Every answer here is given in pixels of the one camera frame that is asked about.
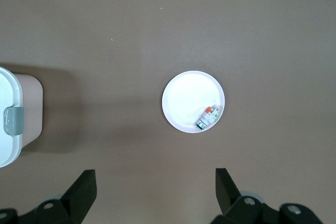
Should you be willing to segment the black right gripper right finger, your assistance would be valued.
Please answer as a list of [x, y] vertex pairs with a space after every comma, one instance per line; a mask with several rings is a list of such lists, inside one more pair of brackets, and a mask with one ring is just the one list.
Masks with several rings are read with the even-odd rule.
[[225, 168], [215, 174], [216, 198], [222, 214], [212, 223], [322, 223], [308, 207], [286, 203], [279, 210], [253, 196], [243, 196]]

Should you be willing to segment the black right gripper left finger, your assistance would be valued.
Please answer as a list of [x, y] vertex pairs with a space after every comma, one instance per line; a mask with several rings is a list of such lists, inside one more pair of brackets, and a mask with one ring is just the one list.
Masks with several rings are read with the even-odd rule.
[[24, 215], [1, 209], [1, 223], [82, 223], [97, 197], [96, 172], [84, 170], [59, 199], [49, 199]]

